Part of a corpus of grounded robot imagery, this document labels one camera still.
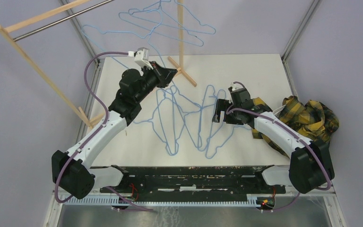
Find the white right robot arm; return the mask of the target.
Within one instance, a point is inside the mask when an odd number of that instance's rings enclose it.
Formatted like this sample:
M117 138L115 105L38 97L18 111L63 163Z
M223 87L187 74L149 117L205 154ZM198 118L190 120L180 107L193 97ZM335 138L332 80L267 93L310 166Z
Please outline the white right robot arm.
M288 165L271 166L255 178L260 193L274 185L292 186L306 194L314 189L329 190L335 176L329 146L295 132L271 108L256 104L245 88L229 88L231 99L218 99L212 122L248 125L275 143L290 160Z

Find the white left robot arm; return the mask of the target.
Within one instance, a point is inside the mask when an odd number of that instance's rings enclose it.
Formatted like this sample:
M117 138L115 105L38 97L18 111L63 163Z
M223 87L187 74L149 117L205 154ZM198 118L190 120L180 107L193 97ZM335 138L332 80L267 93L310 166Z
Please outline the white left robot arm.
M120 88L111 105L104 108L100 124L67 151L57 150L52 155L52 180L57 202L67 201L59 198L60 188L77 199L86 197L93 189L106 186L112 186L118 192L128 190L130 180L124 176L126 171L118 166L93 168L92 164L109 142L134 121L142 109L142 100L156 87L166 88L177 72L177 69L164 68L151 61L149 67L122 73Z

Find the yellow plaid shirt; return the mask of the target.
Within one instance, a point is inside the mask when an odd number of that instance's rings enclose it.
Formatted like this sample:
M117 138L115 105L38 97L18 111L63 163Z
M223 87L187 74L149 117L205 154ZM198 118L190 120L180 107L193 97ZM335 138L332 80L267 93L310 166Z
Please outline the yellow plaid shirt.
M284 108L278 118L299 134L312 140L330 144L332 134L339 128L338 117L322 102L301 103L297 96L283 99Z

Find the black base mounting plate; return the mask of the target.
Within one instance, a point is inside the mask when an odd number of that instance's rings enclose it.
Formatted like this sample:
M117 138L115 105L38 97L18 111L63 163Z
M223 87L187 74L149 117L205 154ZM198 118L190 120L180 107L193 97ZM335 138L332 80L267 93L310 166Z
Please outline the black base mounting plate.
M234 202L247 195L284 195L287 186L267 185L268 166L124 167L126 174L114 190L138 202Z

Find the metal rack rod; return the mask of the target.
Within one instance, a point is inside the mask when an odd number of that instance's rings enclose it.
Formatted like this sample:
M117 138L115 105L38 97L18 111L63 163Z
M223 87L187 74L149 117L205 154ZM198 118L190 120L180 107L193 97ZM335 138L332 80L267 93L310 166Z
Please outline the metal rack rod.
M58 24L61 24L61 23L65 22L65 21L68 21L68 20L71 20L71 19L73 19L73 18L76 18L77 16L80 16L80 15L82 15L82 14L85 14L85 13L87 13L87 12L90 12L90 11L92 11L92 10L94 10L94 9L97 9L97 8L99 8L99 7L101 7L101 6L104 6L104 5L108 4L108 3L111 3L111 2L113 2L113 1L114 1L114 0L106 0L106 1L103 1L103 2L100 2L100 3L97 3L97 4L95 4L95 5L91 6L91 7L88 7L88 8L86 8L86 9L83 9L83 10L81 10L81 11L78 11L78 12L76 12L76 13L70 14L70 15L69 15L69 16L67 16L67 17L63 17L63 18L58 19L58 20L56 20L56 21L54 21L54 22L51 22L51 23L49 23L49 24L46 24L46 25L44 25L44 26L42 26L42 27L39 27L39 28L37 28L37 29L34 29L34 30L32 30L32 31L30 31L30 32L28 32L28 33L25 33L25 34L22 34L22 35L18 36L18 37L16 37L16 38L14 38L14 42L17 42L17 41L23 40L23 39L25 39L25 38L28 38L28 37L30 37L30 36L33 36L33 35L35 35L35 34L37 34L37 33L41 32L41 31L44 31L44 30L46 30L46 29L48 29L48 28L51 28L51 27L56 26L56 25L58 25Z

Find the aluminium frame rails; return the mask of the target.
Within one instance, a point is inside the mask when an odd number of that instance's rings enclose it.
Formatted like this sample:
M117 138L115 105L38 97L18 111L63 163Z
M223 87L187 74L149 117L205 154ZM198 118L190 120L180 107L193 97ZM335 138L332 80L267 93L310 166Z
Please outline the aluminium frame rails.
M92 168L92 163L107 144L137 117L141 102L154 88L166 88L173 78L182 73L181 66L166 68L150 61L149 50L129 51L139 66L123 72L114 101L104 107L100 123L67 151L52 155L54 197L58 203L59 189L70 198L83 199L95 188L114 191L126 172L118 166ZM262 171L267 185L292 186L298 194L314 189L326 191L332 186L334 170L329 146L324 140L315 140L290 128L282 121L286 106L270 109L259 99L251 98L247 88L238 81L229 87L230 99L216 101L212 122L223 121L233 125L248 125L262 137L276 144L289 158L287 166L272 166Z

